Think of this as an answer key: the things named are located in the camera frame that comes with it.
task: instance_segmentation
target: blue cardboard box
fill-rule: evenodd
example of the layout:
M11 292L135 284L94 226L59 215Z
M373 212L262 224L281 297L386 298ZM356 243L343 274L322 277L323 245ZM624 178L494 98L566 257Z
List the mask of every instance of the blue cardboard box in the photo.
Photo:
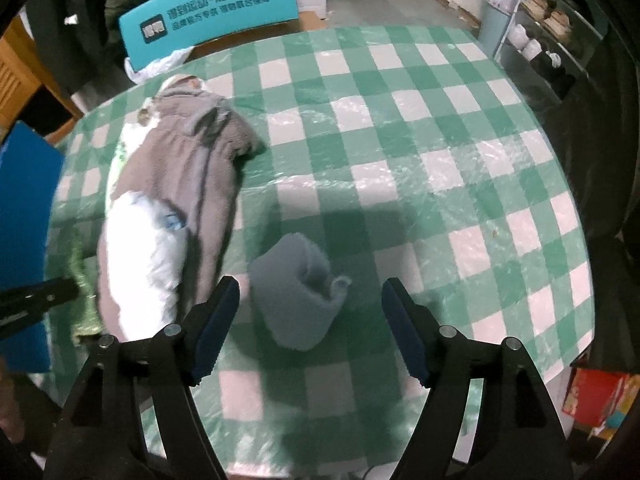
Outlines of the blue cardboard box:
M296 0L149 0L120 17L134 70L174 50L298 17Z

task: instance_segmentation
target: beige shoe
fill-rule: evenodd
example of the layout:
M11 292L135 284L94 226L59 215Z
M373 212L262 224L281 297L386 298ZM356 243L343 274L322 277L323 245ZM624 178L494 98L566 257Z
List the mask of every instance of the beige shoe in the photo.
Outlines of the beige shoe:
M571 23L562 10L554 10L551 16L542 22L542 26L560 43L568 43L571 38Z
M520 6L537 22L542 22L545 19L548 7L546 0L526 0L521 2Z

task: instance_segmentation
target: green and white tablecloth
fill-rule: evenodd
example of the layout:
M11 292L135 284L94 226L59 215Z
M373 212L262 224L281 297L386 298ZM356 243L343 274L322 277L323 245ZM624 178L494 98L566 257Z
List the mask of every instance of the green and white tablecloth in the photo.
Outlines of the green and white tablecloth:
M229 471L329 474L398 459L425 393L407 377L380 307L399 276L466 336L520 338L545 381L591 341L593 300L572 197L546 137L504 72L462 30L363 27L263 40L175 70L209 81L269 148L244 168L223 272L244 301L214 373L194 390ZM95 253L126 116L155 78L84 118L53 206L49 276L78 230ZM309 352L279 348L248 299L247 262L302 232L353 279ZM63 309L51 316L62 398L78 370ZM480 386L469 395L472 422ZM160 450L151 411L143 422Z

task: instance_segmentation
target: table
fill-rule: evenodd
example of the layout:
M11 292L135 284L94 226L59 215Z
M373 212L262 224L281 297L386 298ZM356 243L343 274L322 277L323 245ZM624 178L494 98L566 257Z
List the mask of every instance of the table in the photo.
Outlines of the table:
M270 146L244 167L223 264L242 305L213 374L193 391L229 472L331 474L398 459L426 397L382 315L389 276L466 336L520 338L545 381L590 343L590 269L568 186L532 112L467 32L303 32L179 71L231 98ZM78 124L52 210L49 276L64 272L74 232L95 253L122 125L165 77ZM304 353L279 348L248 297L247 262L286 232L318 243L353 279L328 335ZM64 316L51 316L45 378L58 398L83 359ZM466 427L480 390L472 385ZM151 410L143 424L162 452Z

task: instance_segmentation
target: white shoe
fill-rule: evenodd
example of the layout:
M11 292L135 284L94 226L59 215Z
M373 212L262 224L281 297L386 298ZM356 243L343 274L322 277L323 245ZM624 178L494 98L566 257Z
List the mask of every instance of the white shoe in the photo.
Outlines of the white shoe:
M531 61L538 54L542 52L542 46L538 40L531 40L527 43L527 46L522 49L522 55L527 61Z
M527 43L529 43L527 31L519 23L514 27L511 27L507 33L507 39L518 50L522 50L527 46Z

